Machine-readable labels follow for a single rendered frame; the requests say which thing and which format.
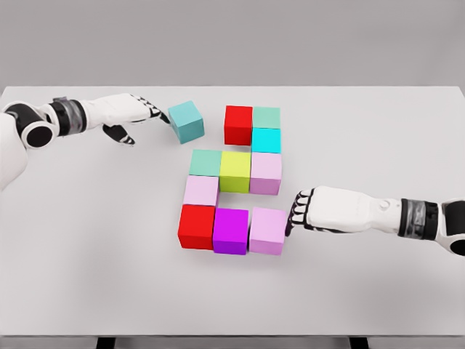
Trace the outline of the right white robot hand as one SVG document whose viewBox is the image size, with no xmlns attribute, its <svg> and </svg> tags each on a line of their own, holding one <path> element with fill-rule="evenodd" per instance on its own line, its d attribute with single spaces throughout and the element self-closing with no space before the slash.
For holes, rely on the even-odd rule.
<svg viewBox="0 0 465 349">
<path fill-rule="evenodd" d="M 288 214 L 285 237 L 296 226 L 318 232 L 348 233 L 342 225 L 345 216 L 341 205 L 349 198 L 348 193 L 348 190 L 324 185 L 299 191 Z"/>
</svg>

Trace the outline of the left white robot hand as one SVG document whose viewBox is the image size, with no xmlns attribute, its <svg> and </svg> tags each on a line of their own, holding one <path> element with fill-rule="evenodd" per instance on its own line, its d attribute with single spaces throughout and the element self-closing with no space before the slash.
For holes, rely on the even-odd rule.
<svg viewBox="0 0 465 349">
<path fill-rule="evenodd" d="M 103 98 L 103 132 L 112 140 L 124 145 L 134 145 L 134 139 L 124 129 L 128 123 L 140 123 L 148 119 L 159 119 L 170 125 L 168 116 L 149 100 L 123 93 Z"/>
</svg>

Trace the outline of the light pink cube block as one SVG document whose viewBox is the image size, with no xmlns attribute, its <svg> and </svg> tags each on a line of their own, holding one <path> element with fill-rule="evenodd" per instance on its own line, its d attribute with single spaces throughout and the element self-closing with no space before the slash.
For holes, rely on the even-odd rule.
<svg viewBox="0 0 465 349">
<path fill-rule="evenodd" d="M 287 214 L 283 210 L 254 207 L 248 250 L 253 253 L 281 255 L 286 222 Z"/>
<path fill-rule="evenodd" d="M 282 156 L 280 153 L 251 154 L 251 175 L 249 192 L 276 196 L 282 180 Z"/>
<path fill-rule="evenodd" d="M 219 178 L 189 175 L 185 186 L 183 204 L 217 206 Z"/>
</svg>

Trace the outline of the teal cube block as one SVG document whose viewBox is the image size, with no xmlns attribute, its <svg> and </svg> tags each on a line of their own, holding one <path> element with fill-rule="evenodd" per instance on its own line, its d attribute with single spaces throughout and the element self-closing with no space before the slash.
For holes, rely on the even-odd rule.
<svg viewBox="0 0 465 349">
<path fill-rule="evenodd" d="M 169 120 L 181 144 L 205 135 L 203 117 L 192 100 L 168 108 Z"/>
</svg>

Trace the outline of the cyan cube block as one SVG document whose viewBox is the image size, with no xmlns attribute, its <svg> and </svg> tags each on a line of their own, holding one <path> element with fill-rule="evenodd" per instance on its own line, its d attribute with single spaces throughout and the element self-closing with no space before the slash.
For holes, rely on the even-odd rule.
<svg viewBox="0 0 465 349">
<path fill-rule="evenodd" d="M 279 129 L 253 128 L 251 151 L 257 153 L 281 153 L 281 131 Z"/>
</svg>

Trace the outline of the magenta cube block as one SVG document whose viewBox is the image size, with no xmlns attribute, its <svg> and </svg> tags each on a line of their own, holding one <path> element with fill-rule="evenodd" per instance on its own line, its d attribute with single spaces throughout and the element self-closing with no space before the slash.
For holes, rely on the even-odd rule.
<svg viewBox="0 0 465 349">
<path fill-rule="evenodd" d="M 248 210 L 218 208 L 214 218 L 214 252 L 245 255 L 247 246 Z"/>
</svg>

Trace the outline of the yellow-green cube block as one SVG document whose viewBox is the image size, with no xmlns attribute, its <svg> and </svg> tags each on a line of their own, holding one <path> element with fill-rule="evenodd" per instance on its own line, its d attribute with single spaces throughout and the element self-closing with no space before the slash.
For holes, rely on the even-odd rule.
<svg viewBox="0 0 465 349">
<path fill-rule="evenodd" d="M 251 179 L 251 153 L 223 151 L 219 189 L 228 193 L 248 193 Z"/>
</svg>

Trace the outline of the mint green cube block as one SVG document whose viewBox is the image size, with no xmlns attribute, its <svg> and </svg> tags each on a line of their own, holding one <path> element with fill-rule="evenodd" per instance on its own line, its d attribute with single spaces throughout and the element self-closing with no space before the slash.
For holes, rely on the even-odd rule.
<svg viewBox="0 0 465 349">
<path fill-rule="evenodd" d="M 189 175 L 218 177 L 221 159 L 221 151 L 194 149 L 191 156 Z"/>
<path fill-rule="evenodd" d="M 280 129 L 280 108 L 277 107 L 253 107 L 253 128 Z"/>
</svg>

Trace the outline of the red cube block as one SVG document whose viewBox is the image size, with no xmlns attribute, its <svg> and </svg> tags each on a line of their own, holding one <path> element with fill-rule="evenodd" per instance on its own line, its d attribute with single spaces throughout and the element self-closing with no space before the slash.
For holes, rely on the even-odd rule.
<svg viewBox="0 0 465 349">
<path fill-rule="evenodd" d="M 253 108 L 227 105 L 225 108 L 224 141 L 226 145 L 251 145 Z"/>
<path fill-rule="evenodd" d="M 183 249 L 213 249 L 215 211 L 215 206 L 182 206 L 177 235 Z"/>
</svg>

